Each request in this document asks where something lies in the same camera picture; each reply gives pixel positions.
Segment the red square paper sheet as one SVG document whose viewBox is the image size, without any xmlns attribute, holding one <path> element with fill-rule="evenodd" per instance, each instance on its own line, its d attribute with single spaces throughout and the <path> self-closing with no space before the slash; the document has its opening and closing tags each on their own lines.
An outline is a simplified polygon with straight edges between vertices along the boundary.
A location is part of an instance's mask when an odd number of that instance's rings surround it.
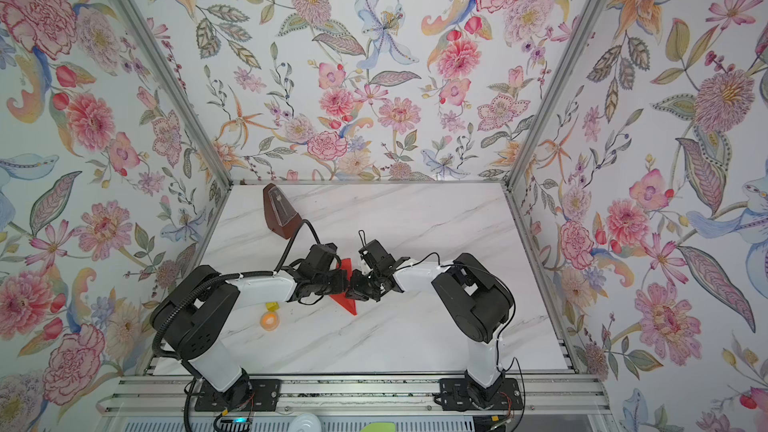
<svg viewBox="0 0 768 432">
<path fill-rule="evenodd" d="M 343 271 L 343 277 L 345 279 L 346 288 L 337 294 L 330 295 L 330 298 L 341 306 L 344 310 L 349 312 L 352 316 L 357 315 L 356 301 L 348 298 L 346 292 L 349 288 L 350 279 L 353 275 L 353 264 L 350 258 L 345 258 L 341 261 L 341 270 Z"/>
</svg>

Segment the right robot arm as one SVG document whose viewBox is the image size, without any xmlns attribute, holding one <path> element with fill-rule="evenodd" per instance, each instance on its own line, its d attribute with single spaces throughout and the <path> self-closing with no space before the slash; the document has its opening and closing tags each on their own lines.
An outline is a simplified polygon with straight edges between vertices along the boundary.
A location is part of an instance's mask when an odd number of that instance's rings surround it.
<svg viewBox="0 0 768 432">
<path fill-rule="evenodd" d="M 485 394 L 501 387 L 506 369 L 500 340 L 516 312 L 514 296 L 501 279 L 469 253 L 446 263 L 436 252 L 421 259 L 396 259 L 373 240 L 359 254 L 364 268 L 351 273 L 347 298 L 379 302 L 390 292 L 435 293 L 468 340 L 468 384 Z"/>
</svg>

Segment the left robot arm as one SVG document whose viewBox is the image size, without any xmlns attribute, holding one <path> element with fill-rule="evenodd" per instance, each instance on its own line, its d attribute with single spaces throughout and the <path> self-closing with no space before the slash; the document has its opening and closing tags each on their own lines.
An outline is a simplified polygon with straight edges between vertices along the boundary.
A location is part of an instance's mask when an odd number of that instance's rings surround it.
<svg viewBox="0 0 768 432">
<path fill-rule="evenodd" d="M 222 397 L 243 401 L 251 395 L 249 374 L 220 339 L 230 316 L 269 302 L 343 295 L 351 273 L 352 262 L 332 243 L 315 244 L 275 270 L 221 274 L 200 265 L 152 313 L 153 354 L 179 362 Z"/>
</svg>

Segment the brown wooden metronome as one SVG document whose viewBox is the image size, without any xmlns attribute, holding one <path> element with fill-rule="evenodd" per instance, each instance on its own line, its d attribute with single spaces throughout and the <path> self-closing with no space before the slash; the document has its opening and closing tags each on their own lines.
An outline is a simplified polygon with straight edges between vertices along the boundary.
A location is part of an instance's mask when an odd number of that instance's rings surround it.
<svg viewBox="0 0 768 432">
<path fill-rule="evenodd" d="M 268 229 L 283 239 L 290 239 L 299 229 L 301 215 L 288 197 L 275 184 L 269 184 L 262 191 L 264 217 Z"/>
</svg>

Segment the green object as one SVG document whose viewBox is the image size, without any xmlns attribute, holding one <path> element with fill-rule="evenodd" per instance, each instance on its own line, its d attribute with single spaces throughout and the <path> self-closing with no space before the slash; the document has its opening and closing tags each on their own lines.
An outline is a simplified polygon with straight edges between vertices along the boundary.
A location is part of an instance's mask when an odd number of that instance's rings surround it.
<svg viewBox="0 0 768 432">
<path fill-rule="evenodd" d="M 397 427 L 391 422 L 374 422 L 364 426 L 360 432 L 396 432 Z"/>
</svg>

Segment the white round object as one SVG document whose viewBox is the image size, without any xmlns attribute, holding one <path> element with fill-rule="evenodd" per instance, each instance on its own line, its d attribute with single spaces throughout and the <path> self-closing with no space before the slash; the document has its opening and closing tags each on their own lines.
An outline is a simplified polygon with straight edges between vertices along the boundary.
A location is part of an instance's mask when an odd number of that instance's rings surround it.
<svg viewBox="0 0 768 432">
<path fill-rule="evenodd" d="M 288 427 L 288 432 L 322 432 L 323 425 L 318 416 L 302 413 L 295 416 Z"/>
</svg>

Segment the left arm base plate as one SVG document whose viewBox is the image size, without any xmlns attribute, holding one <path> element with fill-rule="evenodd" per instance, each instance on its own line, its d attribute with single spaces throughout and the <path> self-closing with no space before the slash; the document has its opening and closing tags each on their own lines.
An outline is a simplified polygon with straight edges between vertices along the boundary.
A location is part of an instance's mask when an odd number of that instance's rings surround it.
<svg viewBox="0 0 768 432">
<path fill-rule="evenodd" d="M 208 381 L 203 381 L 194 402 L 194 411 L 275 412 L 281 385 L 279 379 L 250 379 L 248 385 L 240 380 L 227 391 L 219 392 Z"/>
</svg>

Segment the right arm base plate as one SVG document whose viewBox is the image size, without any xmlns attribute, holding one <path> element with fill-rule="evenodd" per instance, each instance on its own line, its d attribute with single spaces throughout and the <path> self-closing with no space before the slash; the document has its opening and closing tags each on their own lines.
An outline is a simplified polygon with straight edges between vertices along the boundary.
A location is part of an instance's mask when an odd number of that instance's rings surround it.
<svg viewBox="0 0 768 432">
<path fill-rule="evenodd" d="M 439 380 L 433 401 L 443 411 L 522 411 L 524 394 L 514 378 L 500 377 L 489 388 L 483 388 L 466 377 Z"/>
</svg>

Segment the aluminium front rail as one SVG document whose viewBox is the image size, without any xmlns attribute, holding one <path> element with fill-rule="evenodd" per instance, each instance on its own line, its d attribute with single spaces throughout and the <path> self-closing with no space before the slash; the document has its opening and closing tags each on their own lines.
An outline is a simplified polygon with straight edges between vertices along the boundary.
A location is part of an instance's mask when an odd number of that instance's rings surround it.
<svg viewBox="0 0 768 432">
<path fill-rule="evenodd" d="M 604 387 L 591 375 L 511 373 L 519 391 L 513 393 L 526 415 L 609 415 Z M 330 374 L 256 375 L 256 397 L 248 399 L 232 416 L 317 415 L 438 415 L 449 393 L 447 381 L 462 381 L 459 374 Z M 183 411 L 186 376 L 140 376 L 118 381 L 112 395 L 101 400 L 98 412 L 119 415 L 172 416 Z"/>
</svg>

